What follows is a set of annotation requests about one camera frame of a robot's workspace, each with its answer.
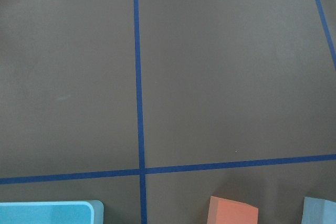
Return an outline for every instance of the vertical blue line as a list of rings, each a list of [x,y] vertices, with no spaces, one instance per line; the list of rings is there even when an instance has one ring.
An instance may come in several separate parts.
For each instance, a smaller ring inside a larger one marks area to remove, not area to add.
[[[141,224],[147,224],[145,146],[143,136],[142,87],[141,87],[139,0],[133,0],[133,4],[134,4],[134,41],[135,41],[135,82],[137,88],[136,107],[138,113]]]
[[[321,22],[322,22],[324,34],[325,34],[325,37],[327,38],[327,42],[328,42],[329,50],[330,50],[330,53],[331,53],[331,57],[332,57],[332,60],[334,62],[334,67],[336,69],[336,53],[335,53],[335,48],[334,48],[334,44],[332,42],[331,35],[330,35],[329,29],[328,29],[328,24],[327,24],[327,20],[325,18],[325,15],[324,15],[324,11],[323,11],[323,7],[322,7],[322,4],[321,4],[321,0],[315,0],[315,2],[316,2],[317,9],[319,10],[320,19],[321,19]]]

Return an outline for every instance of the blue tape line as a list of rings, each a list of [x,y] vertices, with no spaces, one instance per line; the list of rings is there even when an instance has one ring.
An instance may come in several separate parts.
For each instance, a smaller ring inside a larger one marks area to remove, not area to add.
[[[336,160],[336,154],[306,156],[306,157],[261,159],[252,161],[227,162],[227,163],[154,167],[154,168],[147,168],[146,173],[147,174],[179,173],[179,172],[191,172],[194,170],[213,170],[213,169],[228,169],[228,168],[253,167],[253,166],[265,166],[265,165],[283,165],[283,164],[308,163],[308,162],[329,161],[329,160]]]
[[[72,174],[57,174],[57,175],[45,175],[45,176],[31,176],[31,177],[0,178],[0,185],[50,182],[50,181],[87,179],[87,178],[121,177],[121,176],[139,175],[139,173],[140,173],[139,169],[129,169],[129,170],[110,170],[106,172],[92,172],[92,173],[72,173]]]
[[[336,52],[335,52],[334,44],[332,42],[331,35],[330,35],[330,32],[329,32],[327,20],[326,20],[325,15],[324,15],[321,0],[315,0],[315,2],[316,2],[316,5],[317,5],[317,9],[319,11],[319,14],[320,14],[320,19],[321,19],[321,22],[322,22],[325,37],[327,38],[327,42],[328,42],[329,50],[330,50],[330,53],[331,53],[331,57],[332,57],[332,60],[334,62],[334,67],[336,69]]]
[[[139,168],[140,168],[140,178],[139,178],[140,208],[141,208],[141,223],[147,224],[145,146],[143,135],[142,86],[141,86],[139,0],[133,0],[133,1],[134,1],[135,79],[137,88],[136,106],[138,112],[138,141],[139,141]]]

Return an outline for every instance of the wooden block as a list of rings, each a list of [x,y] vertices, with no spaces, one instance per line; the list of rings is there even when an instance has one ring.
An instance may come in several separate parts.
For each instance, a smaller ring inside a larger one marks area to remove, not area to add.
[[[305,197],[304,203],[301,224],[336,223],[336,202]]]
[[[211,196],[207,224],[257,224],[258,208]]]

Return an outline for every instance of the blue tape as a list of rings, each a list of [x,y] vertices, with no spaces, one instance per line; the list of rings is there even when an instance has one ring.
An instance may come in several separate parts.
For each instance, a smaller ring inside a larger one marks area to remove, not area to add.
[[[191,172],[194,170],[214,170],[214,169],[228,169],[228,168],[253,167],[253,166],[265,166],[265,165],[283,165],[283,164],[308,163],[308,162],[329,161],[329,160],[336,160],[336,154],[306,156],[306,157],[261,159],[252,161],[227,162],[227,163],[154,167],[154,168],[147,168],[146,173],[147,174],[178,173],[178,172]]]
[[[331,57],[332,57],[332,60],[334,62],[334,67],[336,69],[336,52],[335,52],[334,44],[332,42],[331,35],[330,35],[330,32],[329,32],[327,20],[326,20],[325,15],[324,15],[321,0],[315,0],[315,2],[316,2],[317,9],[319,11],[319,14],[320,14],[320,19],[321,19],[321,22],[322,22],[325,37],[327,38],[327,42],[328,42],[329,50],[330,50],[330,53],[331,53]]]
[[[110,170],[106,172],[72,173],[72,174],[57,174],[57,175],[45,175],[45,176],[31,176],[31,177],[0,178],[0,185],[50,182],[50,181],[87,179],[87,178],[121,177],[121,176],[139,175],[139,173],[140,173],[139,169],[129,169],[129,170]]]
[[[135,80],[137,88],[136,106],[138,113],[138,141],[139,141],[139,168],[140,168],[139,169],[140,208],[141,208],[141,223],[147,224],[145,146],[143,135],[142,86],[141,86],[139,0],[133,0],[133,1],[134,1]]]

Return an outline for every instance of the light blue tray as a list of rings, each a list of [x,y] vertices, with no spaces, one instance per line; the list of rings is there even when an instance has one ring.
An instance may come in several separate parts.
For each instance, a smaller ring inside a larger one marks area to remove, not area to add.
[[[102,224],[99,200],[0,203],[1,224]]]

